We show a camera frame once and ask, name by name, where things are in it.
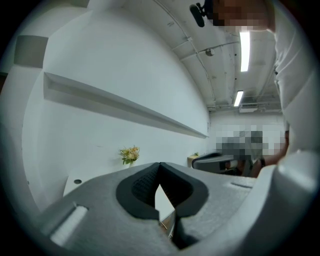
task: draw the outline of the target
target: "fluorescent light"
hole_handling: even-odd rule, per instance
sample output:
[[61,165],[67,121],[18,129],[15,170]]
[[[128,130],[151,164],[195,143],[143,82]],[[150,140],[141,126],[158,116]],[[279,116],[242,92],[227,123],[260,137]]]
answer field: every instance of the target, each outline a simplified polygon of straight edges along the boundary
[[238,107],[240,105],[240,101],[241,101],[243,95],[244,95],[244,91],[243,90],[239,90],[238,94],[236,96],[236,99],[235,99],[235,103],[234,103],[235,107]]
[[240,32],[241,72],[247,72],[250,60],[250,32]]

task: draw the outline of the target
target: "white wall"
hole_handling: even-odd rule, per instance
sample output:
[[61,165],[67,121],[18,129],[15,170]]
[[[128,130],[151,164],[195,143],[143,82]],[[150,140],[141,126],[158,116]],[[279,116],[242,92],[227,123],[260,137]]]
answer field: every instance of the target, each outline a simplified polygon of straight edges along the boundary
[[234,132],[239,131],[262,131],[262,141],[268,143],[268,149],[262,152],[265,156],[278,152],[284,143],[285,126],[282,114],[220,111],[210,114],[208,149],[215,150],[219,138],[233,137]]
[[[15,156],[23,163],[21,171],[25,182],[29,181],[26,187],[40,211],[63,196],[70,173],[121,170],[118,153],[123,147],[141,148],[137,165],[173,162],[187,166],[189,155],[207,150],[209,113],[199,90],[147,25],[123,10],[87,15],[81,9],[59,7],[48,12],[47,19],[53,23],[40,17],[24,32],[43,36],[39,33],[48,31],[45,26],[60,23],[54,22],[60,11],[71,12],[74,18],[47,35],[43,69],[30,76],[30,82],[24,78],[28,75],[24,68],[11,69],[1,94],[10,104],[23,99],[23,107],[3,109],[7,119],[2,121],[18,138],[22,152]],[[50,41],[58,42],[59,49]],[[105,98],[101,103],[85,91],[79,96],[48,88],[50,81],[44,73],[84,83],[123,101],[119,105]],[[25,84],[27,93],[22,95],[18,89]],[[18,122],[10,119],[13,110],[18,111]]]

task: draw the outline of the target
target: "person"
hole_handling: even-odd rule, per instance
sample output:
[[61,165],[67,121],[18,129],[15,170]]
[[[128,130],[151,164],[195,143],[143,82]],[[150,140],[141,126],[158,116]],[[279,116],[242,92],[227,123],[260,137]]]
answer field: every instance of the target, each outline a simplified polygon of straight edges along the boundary
[[[213,24],[237,32],[269,31],[275,37],[275,79],[282,113],[290,125],[285,145],[279,153],[257,160],[252,174],[257,177],[264,166],[277,164],[288,153],[317,150],[320,135],[317,126],[319,93],[318,61],[294,19],[285,15],[284,6],[271,0],[212,0]],[[312,113],[312,123],[308,123]]]

